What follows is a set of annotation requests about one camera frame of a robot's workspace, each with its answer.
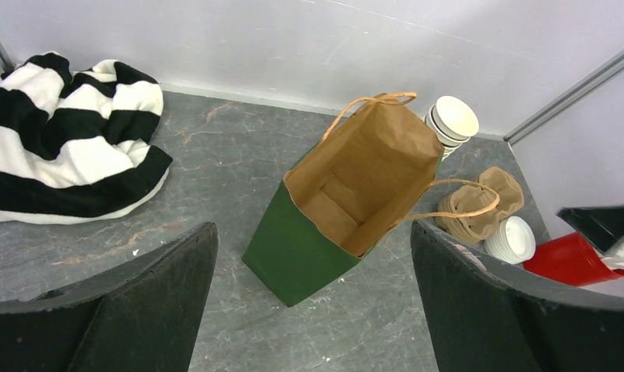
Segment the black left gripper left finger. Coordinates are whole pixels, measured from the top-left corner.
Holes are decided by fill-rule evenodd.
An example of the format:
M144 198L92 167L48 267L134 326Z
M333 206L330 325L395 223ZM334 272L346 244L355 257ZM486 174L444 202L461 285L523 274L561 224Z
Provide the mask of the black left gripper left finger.
M0 371L186 371L218 246L206 222L83 281L0 302Z

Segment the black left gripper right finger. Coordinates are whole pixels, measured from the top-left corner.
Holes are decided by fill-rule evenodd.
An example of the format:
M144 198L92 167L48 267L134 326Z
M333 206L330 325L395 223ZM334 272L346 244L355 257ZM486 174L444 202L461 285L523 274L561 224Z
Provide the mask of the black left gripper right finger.
M624 371L624 298L530 273L422 220L410 244L441 371Z

